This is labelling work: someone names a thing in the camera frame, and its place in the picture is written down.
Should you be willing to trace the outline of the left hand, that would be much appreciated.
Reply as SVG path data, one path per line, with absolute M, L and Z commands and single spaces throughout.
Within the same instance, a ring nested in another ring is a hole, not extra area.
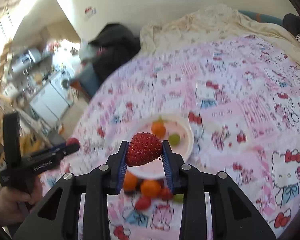
M 37 204 L 43 195 L 43 187 L 39 177 L 34 180 L 34 188 L 31 194 L 21 192 L 10 187 L 3 187 L 0 191 L 0 226 L 9 226 L 24 221 L 18 203 Z

